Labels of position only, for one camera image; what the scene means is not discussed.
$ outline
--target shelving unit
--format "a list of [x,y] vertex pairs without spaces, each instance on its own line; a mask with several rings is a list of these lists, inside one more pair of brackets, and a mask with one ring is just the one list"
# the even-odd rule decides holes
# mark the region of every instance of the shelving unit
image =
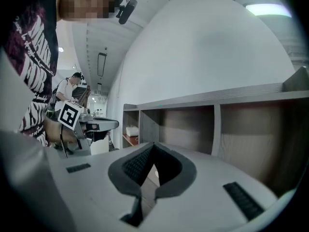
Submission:
[[135,146],[139,144],[139,137],[135,136],[135,137],[129,137],[128,135],[124,134],[122,135],[123,138],[131,145],[131,146]]
[[139,127],[139,143],[218,157],[281,196],[296,186],[309,156],[309,75],[300,68],[284,83],[125,104],[123,130],[129,124]]
[[136,126],[139,128],[139,111],[128,111],[124,112],[123,116],[123,127],[122,127],[122,138],[123,138],[123,148],[135,146],[139,144],[139,137],[129,137],[126,134],[126,127]]

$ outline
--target small object on shelf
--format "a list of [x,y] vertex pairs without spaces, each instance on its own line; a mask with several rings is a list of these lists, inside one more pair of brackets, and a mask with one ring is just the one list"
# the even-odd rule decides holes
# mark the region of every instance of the small object on shelf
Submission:
[[129,137],[134,137],[139,135],[140,130],[136,126],[126,127],[126,134]]

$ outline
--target robotic arm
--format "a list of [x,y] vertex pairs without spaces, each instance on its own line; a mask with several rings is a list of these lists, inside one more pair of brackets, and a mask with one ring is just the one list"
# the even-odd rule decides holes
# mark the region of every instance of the robotic arm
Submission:
[[[73,101],[64,102],[58,121],[74,132],[79,149],[89,151],[93,142],[104,139],[108,131],[119,126],[117,120],[92,117],[85,108]],[[83,133],[82,125],[86,125],[86,133]]]

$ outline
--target wooden shelf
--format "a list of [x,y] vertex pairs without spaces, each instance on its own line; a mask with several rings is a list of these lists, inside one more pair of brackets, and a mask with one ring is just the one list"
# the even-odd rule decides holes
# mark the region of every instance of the wooden shelf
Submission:
[[126,139],[128,141],[129,144],[131,144],[132,146],[138,145],[139,141],[136,140],[138,138],[138,136],[134,136],[134,137],[129,137],[128,135],[124,134],[122,135],[124,139]]
[[124,112],[132,112],[132,111],[139,111],[139,108],[130,108],[130,109],[124,109]]

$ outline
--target black rubber grip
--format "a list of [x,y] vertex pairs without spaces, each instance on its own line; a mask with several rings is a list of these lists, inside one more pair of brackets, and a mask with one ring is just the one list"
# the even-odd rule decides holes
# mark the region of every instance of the black rubber grip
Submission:
[[81,142],[79,141],[79,139],[77,139],[77,144],[78,144],[79,149],[82,149],[82,145],[81,145]]
[[264,212],[264,209],[237,182],[226,184],[223,188],[249,221]]
[[72,166],[72,167],[68,167],[67,171],[69,174],[80,171],[80,170],[84,170],[86,168],[90,168],[90,164],[88,163],[84,163],[84,164],[80,164],[80,165],[76,165],[76,166]]
[[108,169],[108,175],[119,192],[139,198],[140,187],[153,165],[158,170],[160,183],[155,191],[156,199],[181,195],[197,176],[197,169],[191,160],[161,144],[153,143],[114,161]]

